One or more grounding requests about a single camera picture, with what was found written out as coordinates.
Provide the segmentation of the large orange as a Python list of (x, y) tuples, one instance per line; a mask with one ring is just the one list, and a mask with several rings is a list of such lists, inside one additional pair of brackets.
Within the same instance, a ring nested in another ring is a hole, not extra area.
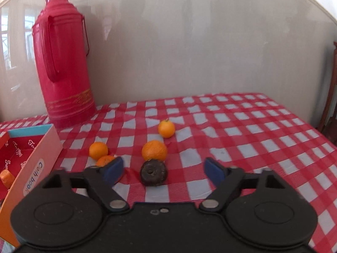
[(112, 155), (102, 156), (96, 161), (96, 166), (104, 167), (107, 164), (109, 164), (110, 162), (112, 162), (114, 159), (115, 159), (115, 156), (112, 156)]

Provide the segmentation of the small orange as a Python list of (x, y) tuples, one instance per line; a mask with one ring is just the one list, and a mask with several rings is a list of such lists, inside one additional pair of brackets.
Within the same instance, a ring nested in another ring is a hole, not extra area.
[(88, 149), (88, 155), (93, 160), (98, 160), (103, 156), (108, 155), (108, 147), (103, 142), (94, 142)]
[(171, 138), (175, 134), (175, 125), (168, 119), (163, 120), (158, 125), (158, 133), (164, 139)]

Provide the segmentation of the dark fruit back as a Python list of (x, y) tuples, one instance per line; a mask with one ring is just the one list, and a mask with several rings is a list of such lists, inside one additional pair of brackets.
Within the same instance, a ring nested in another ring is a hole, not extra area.
[(145, 186), (159, 186), (164, 184), (168, 170), (164, 162), (150, 159), (144, 162), (140, 169), (140, 181)]

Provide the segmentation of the orange with stem front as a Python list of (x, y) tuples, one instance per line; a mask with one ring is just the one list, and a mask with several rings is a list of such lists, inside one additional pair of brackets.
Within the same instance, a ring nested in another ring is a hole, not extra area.
[(1, 178), (3, 185), (7, 189), (10, 189), (15, 181), (15, 176), (11, 172), (9, 172), (9, 170), (7, 169), (4, 169), (1, 171), (0, 178)]

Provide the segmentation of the red checkered tablecloth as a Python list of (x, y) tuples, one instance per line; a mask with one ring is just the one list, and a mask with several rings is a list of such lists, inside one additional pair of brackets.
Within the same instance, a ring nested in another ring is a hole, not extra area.
[[(175, 134), (168, 149), (167, 183), (140, 183), (141, 149), (160, 140), (159, 122), (168, 118)], [(87, 123), (60, 130), (63, 152), (57, 165), (72, 171), (92, 165), (93, 142), (104, 142), (124, 158), (126, 175), (117, 191), (128, 202), (200, 202), (213, 186), (202, 172), (210, 156), (227, 166), (259, 173), (275, 170), (318, 213), (310, 244), (318, 252), (336, 251), (336, 147), (320, 132), (263, 94), (209, 94), (99, 107)]]

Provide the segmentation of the colourful cardboard box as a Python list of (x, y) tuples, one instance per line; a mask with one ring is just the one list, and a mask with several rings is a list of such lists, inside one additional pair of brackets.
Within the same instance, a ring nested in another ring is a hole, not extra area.
[(1, 133), (1, 171), (7, 169), (15, 176), (10, 189), (1, 181), (1, 239), (12, 246), (19, 245), (10, 224), (13, 208), (49, 175), (62, 149), (51, 124)]

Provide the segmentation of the carved wooden side stand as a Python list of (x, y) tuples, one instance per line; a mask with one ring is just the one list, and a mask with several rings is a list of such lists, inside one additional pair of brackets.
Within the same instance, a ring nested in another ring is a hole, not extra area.
[(332, 74), (331, 74), (331, 80), (330, 80), (330, 87), (328, 90), (328, 94), (327, 94), (327, 99), (326, 99), (326, 103), (324, 106), (324, 110), (323, 110), (323, 114), (322, 117), (319, 121), (319, 125), (318, 125), (318, 131), (322, 132), (324, 127), (325, 127), (325, 123), (328, 117), (328, 112), (330, 110), (330, 105), (334, 96), (334, 90), (335, 90), (335, 86), (336, 86), (336, 47), (337, 47), (337, 43), (336, 41), (334, 41), (334, 54), (333, 54), (333, 66), (332, 66)]

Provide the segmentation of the red thermos flask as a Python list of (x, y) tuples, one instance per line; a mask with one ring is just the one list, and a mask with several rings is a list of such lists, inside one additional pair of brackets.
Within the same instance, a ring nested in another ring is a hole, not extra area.
[(84, 15), (69, 0), (46, 0), (32, 27), (35, 64), (49, 120), (58, 129), (96, 112), (88, 77)]

